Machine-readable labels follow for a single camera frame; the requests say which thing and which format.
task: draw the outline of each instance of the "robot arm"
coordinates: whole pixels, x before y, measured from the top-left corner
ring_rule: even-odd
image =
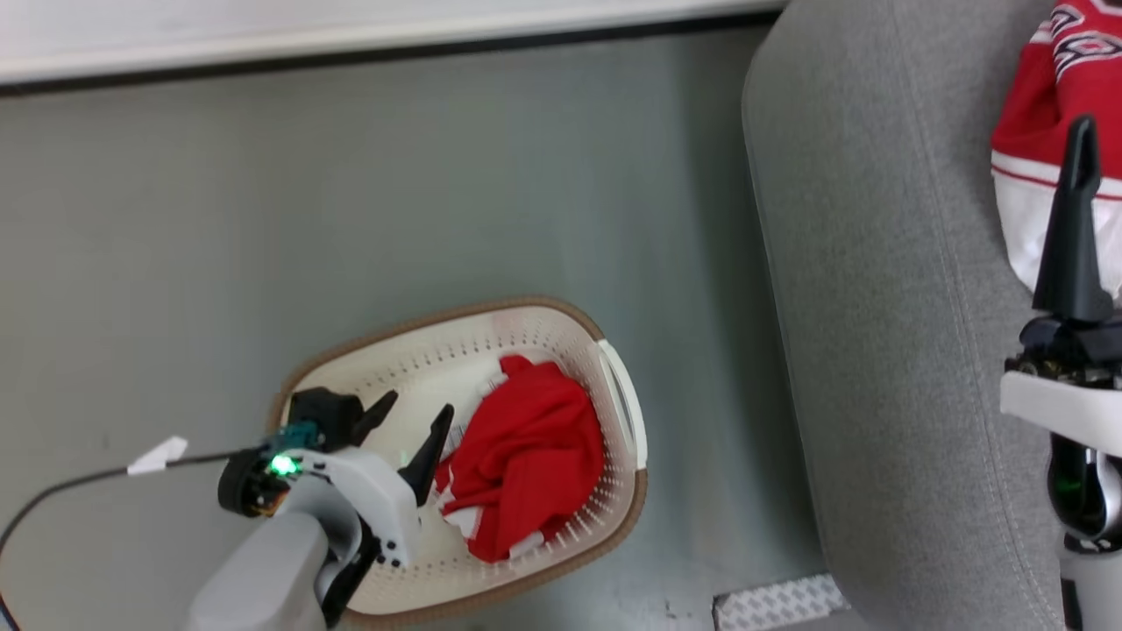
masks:
[[[273,516],[199,592],[186,631],[331,629],[373,564],[410,564],[453,411],[445,405],[413,461],[394,470],[358,446],[396,396],[362,412],[355,396],[296,393],[288,426],[230,459],[220,505]]]
[[[1002,412],[1051,433],[1048,495],[1065,623],[1122,628],[1122,313],[1098,278],[1092,201],[1102,172],[1094,121],[1072,125],[1032,307],[1005,363]]]

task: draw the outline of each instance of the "white laundry basket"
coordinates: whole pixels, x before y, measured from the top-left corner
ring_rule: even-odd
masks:
[[[606,465],[592,496],[561,533],[512,561],[485,564],[468,552],[459,530],[429,502],[412,567],[375,565],[349,603],[348,620],[393,628],[465,613],[568,574],[618,546],[634,528],[646,496],[646,435],[627,369],[604,333],[578,309],[550,299],[481,304],[410,322],[332,349],[293,374],[269,417],[275,431],[292,393],[324,386],[370,405],[389,390],[399,399],[364,449],[405,464],[429,436],[445,403],[456,427],[470,420],[499,373],[498,359],[521,354],[557,362],[585,386],[604,435]]]

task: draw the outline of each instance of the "green led light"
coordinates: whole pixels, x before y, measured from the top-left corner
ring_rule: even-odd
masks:
[[[283,454],[273,457],[273,461],[269,463],[269,468],[273,469],[273,473],[280,476],[300,473],[300,464]]]
[[[1056,478],[1056,491],[1060,493],[1072,493],[1073,491],[1079,491],[1082,487],[1083,483],[1078,479]]]

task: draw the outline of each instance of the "white wall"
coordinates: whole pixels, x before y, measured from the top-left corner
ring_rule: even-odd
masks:
[[[784,0],[0,0],[0,83],[552,33]]]

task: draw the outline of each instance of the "gray floor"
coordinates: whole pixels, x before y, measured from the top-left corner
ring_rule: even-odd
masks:
[[[178,433],[259,438],[298,362],[426,312],[586,309],[643,401],[613,555],[426,629],[707,629],[822,570],[738,118],[762,29],[0,101],[0,518]],[[174,629],[251,524],[217,468],[91,487],[0,564],[26,628]]]
[[[868,627],[853,611],[803,622],[783,631],[868,631]]]

